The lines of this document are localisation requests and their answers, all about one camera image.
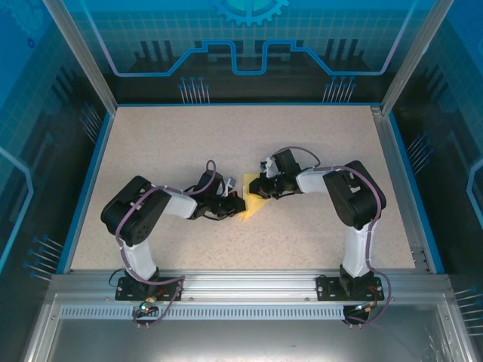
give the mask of metal base plate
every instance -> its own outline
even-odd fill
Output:
[[[158,281],[167,281],[171,278],[159,278]],[[130,278],[122,277],[118,280],[118,287],[115,292],[115,300],[123,301],[143,301],[146,298],[152,296],[154,293],[148,293],[147,290],[141,290],[137,287],[139,284],[134,283]],[[166,289],[166,291],[157,296],[156,300],[158,302],[170,301],[173,298],[173,294],[176,292],[178,283],[171,283],[168,285],[162,285],[157,290]],[[175,301],[181,300],[182,291],[180,291],[175,299]]]
[[[321,275],[315,279],[317,287],[317,300],[319,302],[333,302],[333,301],[361,301],[370,302],[374,300],[373,293],[368,287],[375,287],[380,289],[377,291],[377,301],[384,300],[384,291],[380,278],[372,277],[365,283],[365,286],[361,288],[360,293],[354,293],[348,297],[346,291],[342,288],[339,282],[339,277],[327,277]]]

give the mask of yellow fabric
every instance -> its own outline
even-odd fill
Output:
[[[243,199],[247,210],[241,213],[242,222],[247,221],[253,214],[263,207],[269,200],[264,200],[256,195],[248,193],[248,186],[259,176],[258,173],[245,173],[243,175]]]

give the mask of white arm segment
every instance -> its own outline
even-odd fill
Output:
[[[308,192],[327,192],[323,176],[327,172],[307,170],[297,175],[297,184],[304,194]],[[361,277],[369,272],[365,262],[365,245],[368,237],[368,226],[364,225],[362,230],[346,226],[346,252],[342,261],[342,266],[353,278]],[[372,229],[371,248],[369,250],[369,260],[372,257],[372,246],[374,245],[374,231]]]
[[[179,194],[168,190],[165,191],[171,195],[171,198],[163,213],[188,219],[195,211],[197,205],[196,201],[185,194]],[[149,239],[146,239],[141,244],[134,245],[133,247],[128,247],[125,244],[124,250],[129,264],[142,279],[148,280],[154,273],[156,273],[156,264],[152,260],[151,251],[149,249]]]

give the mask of speckled work surface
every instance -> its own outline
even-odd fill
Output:
[[[119,108],[82,228],[73,269],[123,266],[117,244],[100,221],[111,198],[136,175],[184,189],[198,181],[209,158],[234,176],[283,146],[304,146],[322,165],[360,160],[387,197],[375,236],[373,264],[413,268],[401,215],[368,106],[211,106]],[[294,152],[301,166],[310,157]],[[247,222],[162,216],[149,242],[166,269],[338,268],[344,225],[328,195],[272,200]]]

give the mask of blue edge trim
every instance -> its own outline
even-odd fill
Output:
[[[111,132],[114,117],[108,112],[104,117],[103,126],[100,129],[99,137],[92,154],[91,163],[88,172],[85,175],[84,185],[75,207],[74,216],[70,223],[69,232],[67,233],[66,243],[64,244],[62,254],[60,255],[59,264],[57,265],[57,273],[65,274],[69,271],[75,249],[77,248],[78,237],[81,233],[82,224],[84,223],[85,214],[88,211],[89,201],[91,200],[94,184],[96,183],[97,174],[99,173],[100,163],[106,150],[107,140]]]
[[[336,106],[336,105],[344,105],[344,106],[378,106],[380,103],[221,103],[216,104],[212,103],[210,105],[203,106],[245,106],[245,105],[278,105],[278,106],[314,106],[314,105],[326,105],[326,106]],[[179,106],[180,104],[121,104],[120,107],[126,106]],[[408,175],[409,184],[411,186],[411,191],[413,192],[414,199],[416,201],[417,210],[419,212],[421,222],[423,224],[423,230],[426,234],[426,239],[429,246],[429,252],[431,253],[432,260],[435,265],[435,271],[438,274],[444,274],[445,269],[443,268],[443,263],[441,261],[441,257],[439,256],[438,248],[436,246],[436,242],[434,239],[434,235],[432,234],[431,227],[429,226],[428,216],[426,215],[426,211],[424,210],[423,201],[421,199],[421,195],[419,189],[417,188],[416,179],[414,178],[414,174],[412,172],[411,166],[409,164],[408,155],[406,154],[404,143],[402,142],[401,134],[399,133],[398,126],[395,121],[395,117],[392,112],[389,114],[389,120],[391,127],[395,134],[395,140],[398,144],[399,151],[401,153],[401,157],[405,166],[406,174]],[[94,184],[97,179],[97,174],[99,173],[100,163],[102,161],[102,157],[104,155],[104,151],[106,150],[107,140],[109,139],[109,133],[112,128],[112,123],[114,118],[111,117],[109,114],[106,115],[104,119],[102,129],[100,131],[100,135],[94,149],[94,153],[92,155],[91,163],[88,168],[88,173],[85,177],[84,185],[82,186],[81,195],[79,197],[77,207],[74,212],[74,216],[72,218],[72,223],[69,228],[69,233],[66,238],[66,243],[63,248],[62,255],[60,256],[59,265],[57,267],[57,273],[63,274],[68,272],[70,269],[70,265],[72,263],[72,258],[74,257],[74,252],[77,247],[78,237],[80,235],[82,224],[84,223],[85,214],[87,213],[87,208],[89,205],[89,201],[92,196],[92,191],[94,190]]]

